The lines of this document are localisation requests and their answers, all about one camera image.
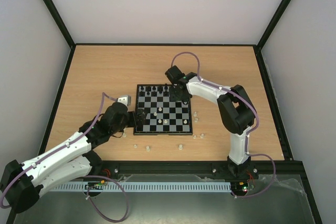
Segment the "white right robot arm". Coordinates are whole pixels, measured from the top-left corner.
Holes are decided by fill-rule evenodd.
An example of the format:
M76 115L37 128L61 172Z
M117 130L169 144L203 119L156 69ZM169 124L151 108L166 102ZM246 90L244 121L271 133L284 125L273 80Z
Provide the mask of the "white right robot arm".
M165 75L172 84L169 92L174 101L187 102L193 96L198 96L218 105L222 123L230 132L228 170L232 176L242 177L250 162L249 134L254 123L259 122L245 89L240 85L231 88L220 86L193 72L184 74L177 66L169 68Z

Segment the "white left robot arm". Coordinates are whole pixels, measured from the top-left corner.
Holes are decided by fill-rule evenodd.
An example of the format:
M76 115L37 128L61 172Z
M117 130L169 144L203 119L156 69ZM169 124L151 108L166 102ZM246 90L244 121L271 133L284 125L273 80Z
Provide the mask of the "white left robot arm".
M99 173L102 160L94 148L127 127L142 126L146 116L144 109L128 111L126 105L115 102L49 151L22 163L9 162L1 177L1 200L8 204L1 204L1 208L22 213L55 187Z

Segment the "black and grey chessboard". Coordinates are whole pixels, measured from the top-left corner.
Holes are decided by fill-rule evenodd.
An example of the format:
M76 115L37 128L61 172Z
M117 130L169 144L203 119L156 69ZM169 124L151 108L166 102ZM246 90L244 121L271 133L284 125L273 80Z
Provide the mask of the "black and grey chessboard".
M170 84L138 84L136 91L136 109L146 110L146 120L142 127L134 129L134 135L192 135L191 102L170 101Z

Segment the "black front aluminium rail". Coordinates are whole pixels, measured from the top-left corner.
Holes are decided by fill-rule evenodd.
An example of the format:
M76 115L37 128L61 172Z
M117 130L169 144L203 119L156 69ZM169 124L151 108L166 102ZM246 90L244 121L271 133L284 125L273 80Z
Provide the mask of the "black front aluminium rail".
M249 174L257 178L258 175L272 173L273 165L270 161L251 161L237 177L230 172L227 161L103 161L90 172L113 179L129 175L197 175L228 181L245 180Z

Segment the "black left frame post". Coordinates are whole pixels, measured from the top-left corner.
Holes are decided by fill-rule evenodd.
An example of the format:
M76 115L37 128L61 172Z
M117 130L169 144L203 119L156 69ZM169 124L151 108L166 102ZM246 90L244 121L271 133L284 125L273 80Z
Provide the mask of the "black left frame post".
M63 35L66 43L70 48L73 48L75 46L75 42L70 35L59 11L56 8L56 5L54 4L53 0L43 0L45 6L47 7L50 15L52 16L53 20L55 21L57 27L59 28L61 34Z

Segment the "black frame post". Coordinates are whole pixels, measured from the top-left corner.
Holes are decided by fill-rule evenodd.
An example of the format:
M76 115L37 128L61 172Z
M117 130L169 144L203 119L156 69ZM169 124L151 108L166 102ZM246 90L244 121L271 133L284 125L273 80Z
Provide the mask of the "black frame post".
M75 46L75 42L70 35L59 11L56 8L56 5L54 4L53 0L43 0L45 6L47 7L50 15L52 16L53 20L55 21L57 27L59 28L61 34L63 35L66 43L70 48L73 48Z
M275 13L273 14L270 22L268 23L264 33L262 34L257 47L261 51L265 46L266 42L268 41L269 37L271 36L272 32L276 28L278 22L280 21L282 15L286 11L287 7L289 6L291 0L281 0L279 6L277 7Z

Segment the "black right frame post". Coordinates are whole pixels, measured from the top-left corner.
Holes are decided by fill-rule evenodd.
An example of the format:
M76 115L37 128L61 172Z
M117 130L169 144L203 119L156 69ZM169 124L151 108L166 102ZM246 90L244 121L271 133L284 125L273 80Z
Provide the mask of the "black right frame post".
M261 51L265 46L266 42L268 41L269 37L271 36L272 32L276 28L278 22L280 21L282 15L286 11L287 7L289 6L291 0L281 0L279 6L277 7L275 13L273 14L270 22L268 23L264 33L262 34L257 47Z

